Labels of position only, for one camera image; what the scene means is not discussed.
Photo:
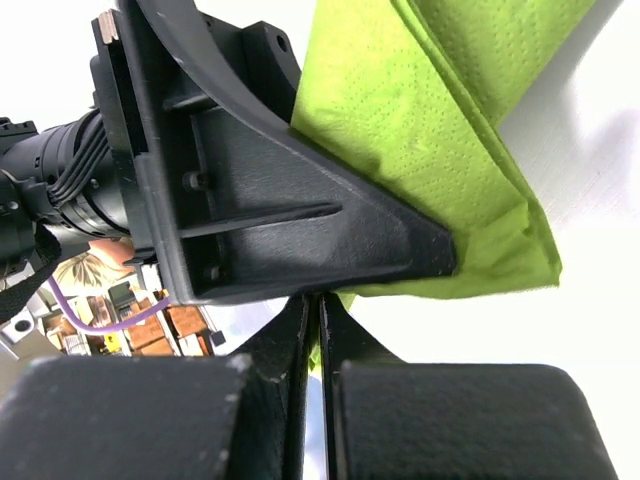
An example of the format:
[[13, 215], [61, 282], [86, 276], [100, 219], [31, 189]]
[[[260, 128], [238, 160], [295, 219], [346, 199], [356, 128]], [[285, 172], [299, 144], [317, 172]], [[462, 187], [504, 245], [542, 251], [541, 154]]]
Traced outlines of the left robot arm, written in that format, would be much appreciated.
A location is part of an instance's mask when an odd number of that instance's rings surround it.
[[94, 107], [1, 122], [9, 317], [90, 240], [127, 237], [177, 304], [234, 305], [448, 277], [451, 232], [290, 126], [287, 35], [191, 1], [122, 1], [93, 23]]

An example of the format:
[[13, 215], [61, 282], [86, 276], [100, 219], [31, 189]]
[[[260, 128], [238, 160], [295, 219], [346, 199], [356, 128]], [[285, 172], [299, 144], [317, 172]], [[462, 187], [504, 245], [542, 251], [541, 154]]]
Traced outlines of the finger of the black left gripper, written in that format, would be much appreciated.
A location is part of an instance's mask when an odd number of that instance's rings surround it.
[[452, 234], [290, 126], [284, 32], [191, 1], [122, 1], [145, 136], [134, 165], [166, 287], [237, 304], [451, 275]]

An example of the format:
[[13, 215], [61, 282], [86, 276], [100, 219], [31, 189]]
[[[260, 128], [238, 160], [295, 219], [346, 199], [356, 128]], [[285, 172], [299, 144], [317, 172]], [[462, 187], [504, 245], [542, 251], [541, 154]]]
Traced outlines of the green paper napkin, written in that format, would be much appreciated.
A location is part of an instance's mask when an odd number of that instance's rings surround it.
[[427, 299], [385, 329], [422, 359], [486, 359], [498, 330], [466, 297], [558, 284], [562, 262], [498, 126], [591, 8], [588, 1], [320, 1], [293, 126], [449, 227], [458, 267], [358, 289]]

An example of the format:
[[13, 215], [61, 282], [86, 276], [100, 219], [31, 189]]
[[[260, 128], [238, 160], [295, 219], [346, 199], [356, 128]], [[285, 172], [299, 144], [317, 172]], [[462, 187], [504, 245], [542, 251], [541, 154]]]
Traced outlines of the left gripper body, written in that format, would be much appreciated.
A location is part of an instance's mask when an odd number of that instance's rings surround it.
[[[265, 21], [237, 27], [206, 13], [201, 17], [210, 37], [240, 80], [270, 110], [289, 122], [301, 69], [288, 35]], [[134, 157], [146, 153], [148, 145], [131, 84], [120, 20], [121, 12], [109, 9], [92, 22], [98, 54], [91, 60], [91, 73], [94, 100], [102, 116], [122, 197], [119, 210], [126, 215], [124, 233], [133, 238], [135, 245], [136, 253], [130, 263], [141, 265], [157, 260], [133, 166]], [[168, 89], [161, 107], [180, 120], [223, 111], [180, 70], [162, 72], [159, 80], [160, 85]]]

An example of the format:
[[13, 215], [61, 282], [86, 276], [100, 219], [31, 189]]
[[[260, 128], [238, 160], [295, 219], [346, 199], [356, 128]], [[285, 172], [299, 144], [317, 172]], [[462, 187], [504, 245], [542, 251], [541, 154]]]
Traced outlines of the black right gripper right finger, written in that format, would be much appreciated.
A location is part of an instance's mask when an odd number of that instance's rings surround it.
[[540, 364], [401, 361], [318, 300], [331, 479], [612, 479], [587, 400]]

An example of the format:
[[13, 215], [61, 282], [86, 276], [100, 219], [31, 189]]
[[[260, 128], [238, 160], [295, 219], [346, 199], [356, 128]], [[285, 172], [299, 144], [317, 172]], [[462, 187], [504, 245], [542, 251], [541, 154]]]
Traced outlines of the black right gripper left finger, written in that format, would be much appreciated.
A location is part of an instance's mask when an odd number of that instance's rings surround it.
[[298, 479], [310, 300], [222, 357], [59, 356], [1, 406], [5, 479]]

